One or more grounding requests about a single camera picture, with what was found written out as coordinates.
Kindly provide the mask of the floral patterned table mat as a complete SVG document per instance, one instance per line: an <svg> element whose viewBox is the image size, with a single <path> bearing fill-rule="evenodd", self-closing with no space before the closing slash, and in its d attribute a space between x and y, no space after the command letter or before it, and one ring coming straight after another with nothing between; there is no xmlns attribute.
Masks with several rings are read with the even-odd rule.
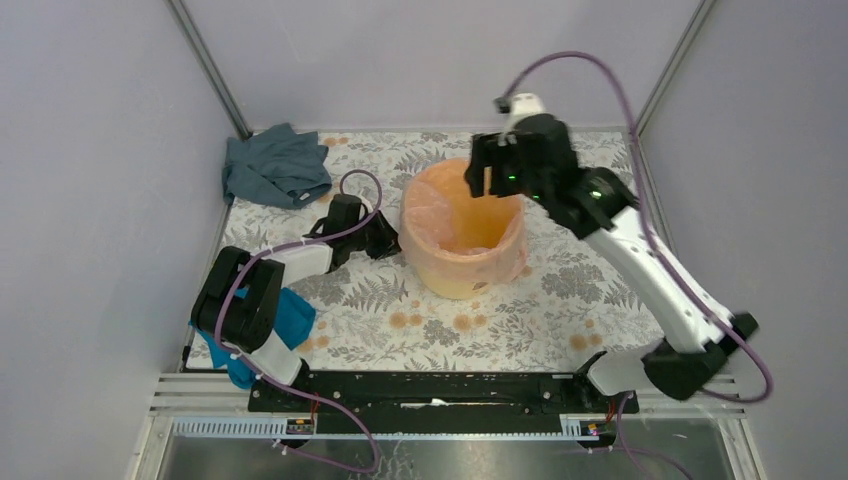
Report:
<svg viewBox="0 0 848 480"><path fill-rule="evenodd" d="M289 242L324 217L338 180L351 169L375 174L381 211L397 228L403 187L437 161L467 157L471 133L322 133L334 179L326 197L301 210L234 201L221 246L250 252ZM582 164L632 178L618 131L572 133ZM401 255L351 255L337 271L291 285L317 310L297 349L312 369L575 370L599 350L653 343L661 329L647 307L599 255L525 202L527 265L516 279L466 300L425 287Z"/></svg>

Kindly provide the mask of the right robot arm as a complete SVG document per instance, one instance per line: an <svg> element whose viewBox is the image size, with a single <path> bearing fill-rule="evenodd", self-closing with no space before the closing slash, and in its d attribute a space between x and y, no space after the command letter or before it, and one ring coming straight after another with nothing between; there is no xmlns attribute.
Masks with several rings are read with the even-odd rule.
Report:
<svg viewBox="0 0 848 480"><path fill-rule="evenodd" d="M524 195L557 225L601 255L660 325L655 345L601 352L580 369L575 402L597 412L613 395L655 387L686 401L745 346L758 328L749 313L733 314L687 285L664 245L642 225L639 203L611 170L580 165L564 122L535 114L513 130L475 134L464 179L473 197Z"/></svg>

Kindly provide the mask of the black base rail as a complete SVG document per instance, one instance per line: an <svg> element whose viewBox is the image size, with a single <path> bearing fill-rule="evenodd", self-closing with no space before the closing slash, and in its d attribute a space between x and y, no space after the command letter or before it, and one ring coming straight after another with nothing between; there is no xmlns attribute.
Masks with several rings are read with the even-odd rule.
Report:
<svg viewBox="0 0 848 480"><path fill-rule="evenodd" d="M358 434L363 422L373 435L518 435L559 433L563 415L603 420L624 401L571 373L313 370L294 386L351 413L266 381L253 385L249 411L303 414L316 420L320 434Z"/></svg>

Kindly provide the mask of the grey-blue cloth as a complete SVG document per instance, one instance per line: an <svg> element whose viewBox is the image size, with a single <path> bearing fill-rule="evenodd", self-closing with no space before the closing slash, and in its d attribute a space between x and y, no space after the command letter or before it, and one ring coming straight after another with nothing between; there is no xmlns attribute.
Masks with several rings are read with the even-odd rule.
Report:
<svg viewBox="0 0 848 480"><path fill-rule="evenodd" d="M224 201L302 209L332 188L324 165L328 153L316 132L298 133L288 123L244 141L229 138L222 168Z"/></svg>

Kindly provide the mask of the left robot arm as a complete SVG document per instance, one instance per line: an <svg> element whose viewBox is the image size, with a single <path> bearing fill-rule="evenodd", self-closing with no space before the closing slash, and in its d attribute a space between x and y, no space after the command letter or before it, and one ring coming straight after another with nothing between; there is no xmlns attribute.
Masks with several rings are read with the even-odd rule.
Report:
<svg viewBox="0 0 848 480"><path fill-rule="evenodd" d="M358 196L337 194L326 214L283 249L255 260L242 248L223 247L189 323L236 387L248 389L270 373L272 398L285 410L299 410L311 387L298 376L305 362L295 350L309 337L317 312L291 284L338 270L354 252L382 260L400 250L399 234L382 212Z"/></svg>

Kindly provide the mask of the bright blue cloth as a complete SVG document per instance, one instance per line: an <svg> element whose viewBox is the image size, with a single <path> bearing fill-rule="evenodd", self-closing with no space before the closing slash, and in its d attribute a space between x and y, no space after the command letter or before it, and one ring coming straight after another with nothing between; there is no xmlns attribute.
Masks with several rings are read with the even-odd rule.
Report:
<svg viewBox="0 0 848 480"><path fill-rule="evenodd" d="M309 338L315 319L316 310L309 302L289 288L281 289L274 331L288 348L295 349ZM244 362L232 359L229 353L215 344L211 334L197 329L192 321L188 324L207 342L213 366L225 366L231 382L240 389L249 390L255 377Z"/></svg>

